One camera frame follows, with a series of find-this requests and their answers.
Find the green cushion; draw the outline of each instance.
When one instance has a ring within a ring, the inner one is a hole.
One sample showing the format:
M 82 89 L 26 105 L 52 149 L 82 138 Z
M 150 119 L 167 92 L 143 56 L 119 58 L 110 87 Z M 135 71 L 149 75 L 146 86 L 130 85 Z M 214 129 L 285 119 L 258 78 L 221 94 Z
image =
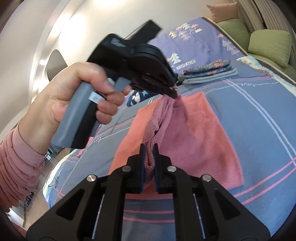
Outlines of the green cushion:
M 263 57 L 263 56 L 259 56 L 259 55 L 256 55 L 256 54 L 252 54 L 252 53 L 249 53 L 249 55 L 253 56 L 255 59 L 263 60 L 263 61 L 267 62 L 268 64 L 270 64 L 272 67 L 275 67 L 275 68 L 277 68 L 279 70 L 282 69 L 281 66 L 279 66 L 277 63 L 273 62 L 269 58 L 266 58 L 266 57 Z
M 287 67 L 292 47 L 288 32 L 281 30 L 257 30 L 251 34 L 248 52 L 260 55 Z
M 244 24 L 239 19 L 229 19 L 217 23 L 227 32 L 244 50 L 248 50 L 250 34 Z
M 296 80 L 296 70 L 288 64 L 287 67 L 282 68 L 282 71 L 291 79 Z

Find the wooden floor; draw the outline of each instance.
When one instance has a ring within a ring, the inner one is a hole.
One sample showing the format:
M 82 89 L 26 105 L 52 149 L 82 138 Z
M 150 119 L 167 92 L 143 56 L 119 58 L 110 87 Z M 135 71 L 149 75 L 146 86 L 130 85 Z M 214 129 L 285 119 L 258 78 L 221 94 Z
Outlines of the wooden floor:
M 28 229 L 34 222 L 36 222 L 49 209 L 48 203 L 45 201 L 45 198 L 42 193 L 43 185 L 46 182 L 46 179 L 47 179 L 50 171 L 55 166 L 55 164 L 60 159 L 62 159 L 64 156 L 68 155 L 69 151 L 70 151 L 70 149 L 63 149 L 59 153 L 59 155 L 54 160 L 49 162 L 46 165 L 46 167 L 44 168 L 44 170 L 42 172 L 44 177 L 39 181 L 41 189 L 38 192 L 37 196 L 34 197 L 32 207 L 31 207 L 30 211 L 28 212 L 28 214 L 26 215 L 25 226 L 24 226 L 25 229 Z

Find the pink cloth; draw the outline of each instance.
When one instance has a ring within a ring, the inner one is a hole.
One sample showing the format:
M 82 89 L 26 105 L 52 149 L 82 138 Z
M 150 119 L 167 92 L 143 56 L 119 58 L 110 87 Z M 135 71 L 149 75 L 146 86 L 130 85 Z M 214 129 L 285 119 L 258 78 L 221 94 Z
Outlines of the pink cloth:
M 44 168 L 44 156 L 20 136 L 18 127 L 0 144 L 0 205 L 5 212 L 18 207 L 36 187 Z
M 151 112 L 150 105 L 139 110 L 115 154 L 109 172 L 125 165 L 126 157 L 137 154 L 141 142 L 146 145 L 146 189 L 141 195 L 129 194 L 127 198 L 170 198 L 170 195 L 156 195 L 154 187 L 151 187 L 154 185 L 152 179 L 155 164 L 152 149 L 155 143 L 159 146 L 160 154 L 169 156 L 173 165 L 182 168 L 189 175 L 200 177 L 210 174 L 226 189 L 241 186 L 244 179 L 239 158 L 205 94 L 198 92 L 176 100 L 163 96 L 158 101 L 157 105 L 154 104 L 152 114 L 144 115 L 145 109 Z M 143 128 L 145 123 L 145 132 L 140 134 L 139 127 Z

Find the white label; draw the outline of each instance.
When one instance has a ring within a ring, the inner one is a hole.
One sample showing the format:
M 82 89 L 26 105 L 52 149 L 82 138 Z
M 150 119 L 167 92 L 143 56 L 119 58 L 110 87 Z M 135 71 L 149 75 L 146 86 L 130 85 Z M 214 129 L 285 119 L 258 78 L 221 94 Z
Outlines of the white label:
M 100 96 L 98 93 L 96 92 L 92 92 L 89 96 L 89 100 L 91 100 L 92 102 L 95 102 L 96 104 L 100 101 L 100 100 L 104 100 L 105 98 L 103 96 Z

